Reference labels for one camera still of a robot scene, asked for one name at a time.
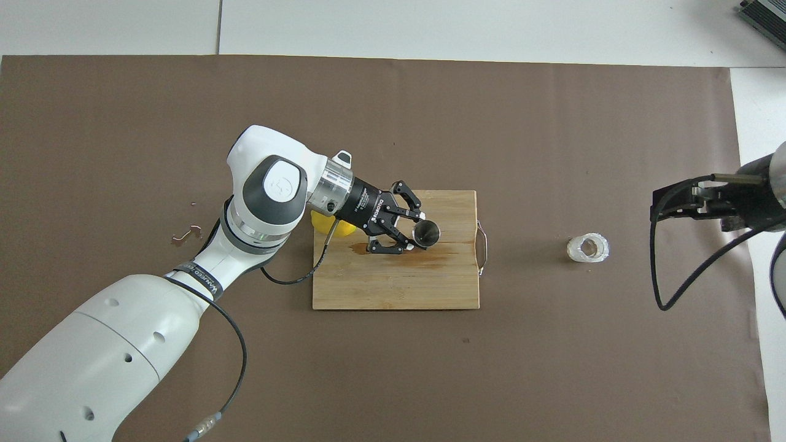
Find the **steel double jigger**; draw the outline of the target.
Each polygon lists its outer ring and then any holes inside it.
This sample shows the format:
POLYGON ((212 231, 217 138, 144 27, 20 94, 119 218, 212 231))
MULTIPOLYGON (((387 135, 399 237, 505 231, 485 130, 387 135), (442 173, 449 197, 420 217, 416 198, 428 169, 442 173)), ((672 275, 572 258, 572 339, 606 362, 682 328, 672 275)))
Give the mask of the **steel double jigger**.
POLYGON ((421 249, 434 246, 441 238, 440 227, 429 219, 422 219, 413 226, 413 243, 421 249))

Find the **small bent scrap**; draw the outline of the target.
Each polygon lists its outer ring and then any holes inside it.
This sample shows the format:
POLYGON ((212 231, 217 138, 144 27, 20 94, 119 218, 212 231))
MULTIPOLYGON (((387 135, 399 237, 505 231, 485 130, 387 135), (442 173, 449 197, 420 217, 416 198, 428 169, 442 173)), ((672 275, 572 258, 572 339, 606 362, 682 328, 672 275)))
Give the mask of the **small bent scrap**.
POLYGON ((173 244, 176 247, 180 247, 186 243, 191 238, 201 239, 203 237, 202 228, 199 225, 190 225, 189 229, 186 232, 173 235, 171 239, 169 239, 169 243, 173 244))

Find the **wooden cutting board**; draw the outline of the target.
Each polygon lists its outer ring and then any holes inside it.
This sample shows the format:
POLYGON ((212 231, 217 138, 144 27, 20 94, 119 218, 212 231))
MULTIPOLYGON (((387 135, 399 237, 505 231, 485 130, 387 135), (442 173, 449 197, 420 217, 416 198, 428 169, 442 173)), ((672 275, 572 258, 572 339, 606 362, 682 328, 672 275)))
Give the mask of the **wooden cutting board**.
POLYGON ((477 193, 419 190, 438 243, 404 254, 371 254, 356 230, 334 237, 313 277, 315 310, 464 310, 480 307, 477 193))

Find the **clear textured glass cup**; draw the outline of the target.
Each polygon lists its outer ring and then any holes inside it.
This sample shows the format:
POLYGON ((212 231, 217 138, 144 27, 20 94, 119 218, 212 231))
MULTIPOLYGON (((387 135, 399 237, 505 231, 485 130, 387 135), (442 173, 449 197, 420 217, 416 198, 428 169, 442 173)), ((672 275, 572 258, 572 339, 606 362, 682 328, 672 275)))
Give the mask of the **clear textured glass cup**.
POLYGON ((600 263, 611 255, 609 241, 600 233, 570 238, 566 250, 568 257, 577 263, 600 263))

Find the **yellow lemon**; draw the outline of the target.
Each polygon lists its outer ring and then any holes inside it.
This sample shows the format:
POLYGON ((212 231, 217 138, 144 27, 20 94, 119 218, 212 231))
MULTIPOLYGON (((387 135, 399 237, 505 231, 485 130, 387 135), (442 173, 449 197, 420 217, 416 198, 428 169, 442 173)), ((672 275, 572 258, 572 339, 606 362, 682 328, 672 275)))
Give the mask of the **yellow lemon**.
POLYGON ((338 221, 336 229, 333 231, 334 237, 346 237, 356 232, 357 227, 350 223, 337 219, 334 216, 326 216, 322 213, 311 211, 311 224, 314 229, 323 235, 328 235, 331 232, 332 225, 338 221))

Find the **grey ribbed device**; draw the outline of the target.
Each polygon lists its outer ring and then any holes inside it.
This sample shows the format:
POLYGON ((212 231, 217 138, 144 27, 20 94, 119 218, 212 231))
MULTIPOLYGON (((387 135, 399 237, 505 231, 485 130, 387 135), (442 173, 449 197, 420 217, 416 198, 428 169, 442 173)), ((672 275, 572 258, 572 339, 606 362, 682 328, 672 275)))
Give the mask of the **grey ribbed device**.
POLYGON ((738 15, 786 52, 786 0, 741 0, 738 15))

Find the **brown table mat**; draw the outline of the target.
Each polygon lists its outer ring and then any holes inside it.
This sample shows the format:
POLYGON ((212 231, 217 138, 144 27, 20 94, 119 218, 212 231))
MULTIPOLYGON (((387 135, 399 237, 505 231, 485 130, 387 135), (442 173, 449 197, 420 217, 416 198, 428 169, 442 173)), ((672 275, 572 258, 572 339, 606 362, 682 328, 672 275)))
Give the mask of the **brown table mat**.
POLYGON ((260 124, 388 188, 474 190, 480 308, 315 311, 258 271, 222 304, 248 372, 205 441, 765 442, 750 255, 668 312, 652 191, 739 167, 727 68, 276 56, 4 58, 0 376, 129 274, 191 258, 260 124), (600 233, 611 255, 568 257, 600 233))

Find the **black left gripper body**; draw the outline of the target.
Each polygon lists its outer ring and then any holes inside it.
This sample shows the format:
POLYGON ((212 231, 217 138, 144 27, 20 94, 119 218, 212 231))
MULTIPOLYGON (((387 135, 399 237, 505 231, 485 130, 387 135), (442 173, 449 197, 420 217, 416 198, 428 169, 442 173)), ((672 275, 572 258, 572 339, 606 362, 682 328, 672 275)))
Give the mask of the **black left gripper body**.
POLYGON ((386 235, 387 227, 395 227, 399 217, 386 210, 398 204, 391 191, 380 190, 368 182, 353 178, 343 206, 336 218, 361 229, 366 235, 386 235))

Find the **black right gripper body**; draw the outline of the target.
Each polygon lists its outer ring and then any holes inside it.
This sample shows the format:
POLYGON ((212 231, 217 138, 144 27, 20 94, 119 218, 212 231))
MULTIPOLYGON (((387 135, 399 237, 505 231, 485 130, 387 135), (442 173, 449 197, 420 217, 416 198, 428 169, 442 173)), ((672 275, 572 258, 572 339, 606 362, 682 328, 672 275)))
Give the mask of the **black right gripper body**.
POLYGON ((737 169, 736 174, 759 176, 760 184, 725 184, 717 188, 717 199, 712 204, 716 215, 722 218, 735 218, 722 223, 722 231, 741 228, 761 228, 784 214, 770 185, 769 170, 773 153, 746 163, 737 169))

